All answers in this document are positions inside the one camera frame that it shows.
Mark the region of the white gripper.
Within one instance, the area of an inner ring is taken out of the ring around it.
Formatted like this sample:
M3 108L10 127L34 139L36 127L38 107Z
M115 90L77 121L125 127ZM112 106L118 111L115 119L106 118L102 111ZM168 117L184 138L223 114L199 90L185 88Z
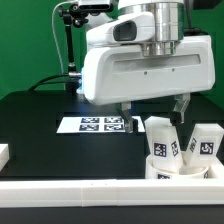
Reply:
M173 126L184 123L191 92L215 83L211 37L184 38L173 55L145 56L139 45L91 49L84 61L83 89L93 104L116 104L127 133L138 131L130 101L175 95L170 113Z

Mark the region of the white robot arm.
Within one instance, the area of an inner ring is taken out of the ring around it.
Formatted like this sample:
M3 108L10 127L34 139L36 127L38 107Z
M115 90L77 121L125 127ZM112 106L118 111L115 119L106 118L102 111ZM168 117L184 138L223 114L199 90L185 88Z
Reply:
M85 98L117 104L129 133L133 101L174 96L170 121L176 125L184 122L190 94L214 85L211 37L184 34L184 6L184 0L120 0L116 20L87 32Z

